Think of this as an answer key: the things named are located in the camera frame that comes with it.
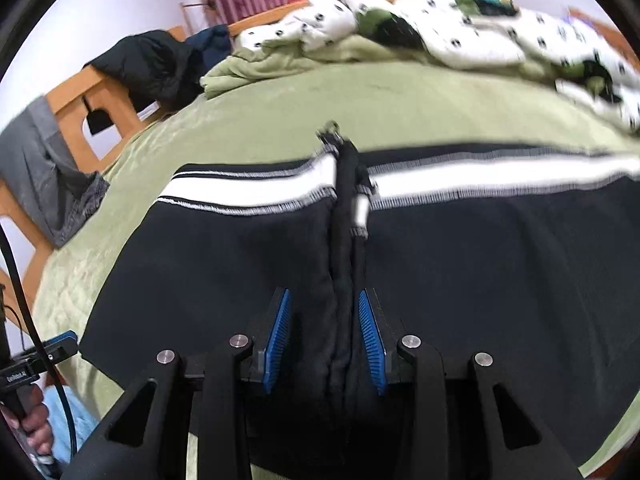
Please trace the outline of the person's left hand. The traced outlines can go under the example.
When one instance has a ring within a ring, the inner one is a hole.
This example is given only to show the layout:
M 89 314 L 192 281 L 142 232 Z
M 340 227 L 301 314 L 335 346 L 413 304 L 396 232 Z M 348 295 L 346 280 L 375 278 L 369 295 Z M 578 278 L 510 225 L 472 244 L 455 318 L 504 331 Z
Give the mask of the person's left hand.
M 38 385 L 31 385 L 28 392 L 30 410 L 24 417 L 16 417 L 4 404 L 1 405 L 1 413 L 13 429 L 22 428 L 25 431 L 28 444 L 38 455 L 50 455 L 54 437 L 49 410 L 43 403 L 43 392 Z

